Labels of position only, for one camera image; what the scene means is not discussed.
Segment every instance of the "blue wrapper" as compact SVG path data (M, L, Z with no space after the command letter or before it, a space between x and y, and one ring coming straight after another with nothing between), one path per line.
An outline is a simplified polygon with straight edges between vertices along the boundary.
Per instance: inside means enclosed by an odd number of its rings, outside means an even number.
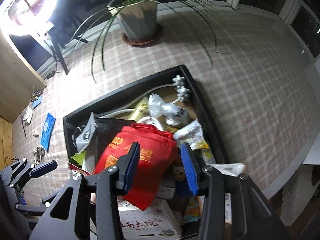
M48 151L48 148L49 148L49 142L50 142L51 133L52 133L55 121L56 119L51 114L48 113L47 118L45 119L45 122L43 125L41 141L40 141L41 145L46 151Z

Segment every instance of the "red bag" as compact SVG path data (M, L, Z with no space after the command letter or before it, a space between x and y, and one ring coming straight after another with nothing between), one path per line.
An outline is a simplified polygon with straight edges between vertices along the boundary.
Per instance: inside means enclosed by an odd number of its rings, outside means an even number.
M115 165L120 156L129 152L133 142L140 144L140 160L132 188L123 198L145 210L153 202L162 174L177 156L172 133L142 123L123 127L104 150L94 173Z

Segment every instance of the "checkered fabric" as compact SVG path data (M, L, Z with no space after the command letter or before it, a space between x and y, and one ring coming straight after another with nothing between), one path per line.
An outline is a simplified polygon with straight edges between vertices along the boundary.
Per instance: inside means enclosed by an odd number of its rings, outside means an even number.
M183 16L194 24L208 48L213 66L192 31L174 14L161 16L162 38L150 47L131 47L122 41L122 31L108 34L105 44L106 71L97 53L95 84L90 61L90 42L66 58L68 75L57 73L48 80L43 100L26 126L27 140L19 119L13 125L14 155L33 161L32 150L47 112L57 118L49 152L44 160L56 160L58 168L25 186L25 199L40 199L61 188L70 176L62 118L84 104L130 82L159 71L186 64L198 82L217 123L232 162L244 163L261 190L281 174L301 150L319 117L311 86L294 54L261 16L214 11L206 23L194 13Z

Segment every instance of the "bolt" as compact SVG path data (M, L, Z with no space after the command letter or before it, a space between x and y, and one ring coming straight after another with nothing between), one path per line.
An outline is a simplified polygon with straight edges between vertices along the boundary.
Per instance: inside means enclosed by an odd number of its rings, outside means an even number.
M249 179L249 176L248 176L248 174L243 173L243 174L240 175L240 179L247 180L247 179Z
M209 172L209 171L212 171L212 170L213 170L213 167L210 166L210 165L207 165L207 166L204 167L204 170L207 171L207 172Z
M109 172L114 172L114 171L116 171L117 169L118 169L117 166L110 166L110 167L108 168L108 171L109 171Z
M74 179L74 180L81 179L82 174L81 174L81 173L79 173L79 172L77 172L77 173L76 173L76 174L74 174L72 177L73 177L73 179Z

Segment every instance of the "white box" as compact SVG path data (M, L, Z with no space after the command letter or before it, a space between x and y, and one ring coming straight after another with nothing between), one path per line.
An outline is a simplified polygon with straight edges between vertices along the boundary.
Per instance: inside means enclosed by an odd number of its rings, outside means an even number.
M127 201L118 202L122 232L131 239L181 239L181 227L167 202L155 198L144 211Z

